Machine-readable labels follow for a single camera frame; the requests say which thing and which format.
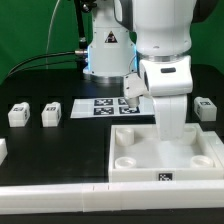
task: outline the green background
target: green background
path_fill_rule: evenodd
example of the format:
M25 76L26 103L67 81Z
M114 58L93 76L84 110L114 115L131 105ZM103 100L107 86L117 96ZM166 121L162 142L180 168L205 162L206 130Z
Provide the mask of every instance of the green background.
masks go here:
M56 2L57 0L1 0L0 83L20 61L46 53L49 25ZM84 15L84 22L90 41L92 35L89 14ZM191 35L192 62L213 65L224 73L224 0L219 1L206 21L192 25ZM78 31L73 0L61 0L53 24L49 52L70 51L77 47ZM74 67L75 64L66 64L49 68Z

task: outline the black cable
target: black cable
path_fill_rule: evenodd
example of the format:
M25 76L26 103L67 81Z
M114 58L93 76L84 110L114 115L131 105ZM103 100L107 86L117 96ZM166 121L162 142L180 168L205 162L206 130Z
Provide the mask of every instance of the black cable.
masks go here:
M38 56L35 56L35 57L32 57L32 58L26 59L25 61L22 61L18 65L16 65L15 67L13 67L10 70L10 72L8 73L8 75L6 76L6 78L8 76L10 76L11 73L14 73L21 66L23 66L27 63L30 63L32 61L43 59L43 58L53 58L53 57L60 57L60 56L67 56L67 55L75 55L75 52L74 51L67 51L67 52L60 52L60 53L43 54L43 55L38 55Z
M19 69L19 70L16 70L16 71L10 73L10 75L6 76L6 79L9 78L9 77L11 77L12 75L14 75L17 72L29 70L29 69L32 69L32 68L38 68L38 67L42 67L42 66L46 66L46 65L57 65L57 64L63 64L63 63L71 63L71 62L76 62L76 60L67 60L67 61L51 62L51 63L47 63L47 64L44 63L44 64L41 64L41 65L29 66L29 67L22 68L22 69Z
M84 30L84 25L83 25L80 1L74 0L74 4L75 4L76 18L77 18L77 23L78 23L79 48L86 49L87 41L86 41L85 30Z

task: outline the black table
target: black table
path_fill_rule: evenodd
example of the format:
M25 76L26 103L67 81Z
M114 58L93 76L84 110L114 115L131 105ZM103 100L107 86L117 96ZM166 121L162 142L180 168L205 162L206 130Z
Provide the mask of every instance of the black table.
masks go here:
M210 66L192 67L194 91L188 96L187 122L200 123L224 140L224 76ZM91 83L76 70L26 71L0 86L0 138L8 156L0 167L0 186L108 182L110 128L113 124L155 123L153 116L70 119L74 99L120 97L122 86ZM195 97L208 97L218 107L216 122L200 122L193 111ZM26 127L9 128L8 112L28 102ZM60 102L57 128L43 128L41 112ZM100 213L0 216L2 223L221 223L224 209L148 210Z

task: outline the blue light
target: blue light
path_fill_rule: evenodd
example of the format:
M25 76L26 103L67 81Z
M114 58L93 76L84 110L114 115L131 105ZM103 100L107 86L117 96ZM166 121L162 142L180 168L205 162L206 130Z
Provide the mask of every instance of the blue light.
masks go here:
M90 47L88 46L87 48L87 53L88 53L88 70L90 71Z
M134 47L134 52L135 52L135 70L137 71L137 68L138 68L138 60L137 60L137 49L136 49L136 45Z

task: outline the white cube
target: white cube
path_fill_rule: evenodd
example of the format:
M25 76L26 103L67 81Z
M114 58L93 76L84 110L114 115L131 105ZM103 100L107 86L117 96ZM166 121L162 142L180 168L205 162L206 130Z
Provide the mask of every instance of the white cube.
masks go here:
M61 104L47 104L41 114L43 127L57 127L61 119Z
M209 98L195 98L194 112L201 121L216 121L217 107Z
M28 103L15 104L8 113L10 127L24 127L30 118Z
M0 139L0 165L3 163L7 154L5 139Z

